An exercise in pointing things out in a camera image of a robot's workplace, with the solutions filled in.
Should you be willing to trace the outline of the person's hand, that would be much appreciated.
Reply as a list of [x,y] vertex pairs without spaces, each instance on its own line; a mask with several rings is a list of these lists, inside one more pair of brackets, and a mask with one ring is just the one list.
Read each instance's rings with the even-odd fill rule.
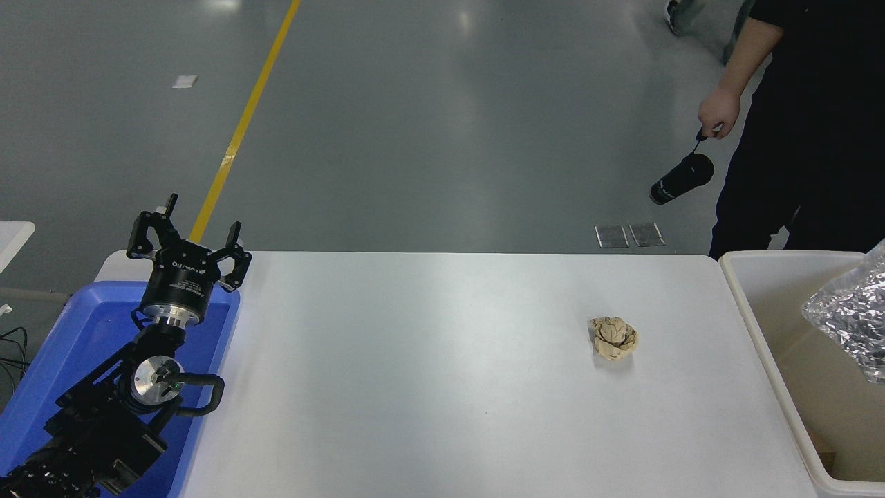
[[740,115],[740,92],[717,87],[700,104],[698,119],[702,138],[726,138]]

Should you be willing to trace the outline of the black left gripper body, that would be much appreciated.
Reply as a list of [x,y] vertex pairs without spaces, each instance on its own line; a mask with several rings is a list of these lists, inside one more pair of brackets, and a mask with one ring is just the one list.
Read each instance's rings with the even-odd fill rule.
[[156,318],[165,309],[177,308],[179,320],[205,318],[213,286],[221,277],[211,254],[211,249],[187,240],[161,248],[153,259],[141,313]]

